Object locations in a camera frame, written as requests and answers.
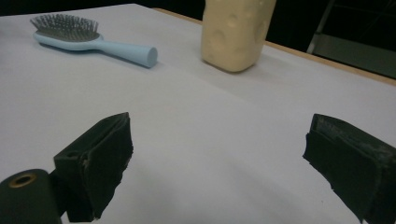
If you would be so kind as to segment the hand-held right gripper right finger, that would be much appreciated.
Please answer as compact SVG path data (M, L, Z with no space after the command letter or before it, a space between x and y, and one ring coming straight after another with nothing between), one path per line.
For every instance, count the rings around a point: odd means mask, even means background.
M396 224L396 148L340 119L316 114L304 158L360 222Z

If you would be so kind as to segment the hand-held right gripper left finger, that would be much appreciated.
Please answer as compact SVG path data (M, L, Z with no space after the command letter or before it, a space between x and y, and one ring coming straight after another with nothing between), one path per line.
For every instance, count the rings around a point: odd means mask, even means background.
M133 155L127 112L101 119L54 157L58 212L71 222L100 218Z

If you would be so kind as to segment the light blue hairbrush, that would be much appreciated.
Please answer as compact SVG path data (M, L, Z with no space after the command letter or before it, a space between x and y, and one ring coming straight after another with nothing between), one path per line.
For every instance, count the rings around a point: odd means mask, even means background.
M36 28L34 39L40 44L70 51L100 50L147 68L158 61L154 47L105 41L98 33L97 21L67 14L44 14L30 19Z

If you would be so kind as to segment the beige dimpled holder cup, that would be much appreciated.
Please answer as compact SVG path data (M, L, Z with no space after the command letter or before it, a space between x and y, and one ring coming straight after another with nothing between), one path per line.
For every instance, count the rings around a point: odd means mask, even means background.
M201 57L221 70L237 73L257 62L276 0L205 0Z

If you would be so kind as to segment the white table sheet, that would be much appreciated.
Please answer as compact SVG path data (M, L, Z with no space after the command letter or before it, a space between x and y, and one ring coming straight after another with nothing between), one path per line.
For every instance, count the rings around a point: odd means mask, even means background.
M52 170L94 123L128 112L134 155L95 224L359 224L303 157L314 114L396 147L396 86L267 45L232 75L201 60L197 23L139 5L86 9L108 40L150 45L150 69L39 45L0 17L0 181Z

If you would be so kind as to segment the grey metal stand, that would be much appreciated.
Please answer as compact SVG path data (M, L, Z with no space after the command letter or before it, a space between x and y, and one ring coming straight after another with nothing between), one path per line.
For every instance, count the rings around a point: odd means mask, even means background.
M307 51L396 79L396 0L328 0Z

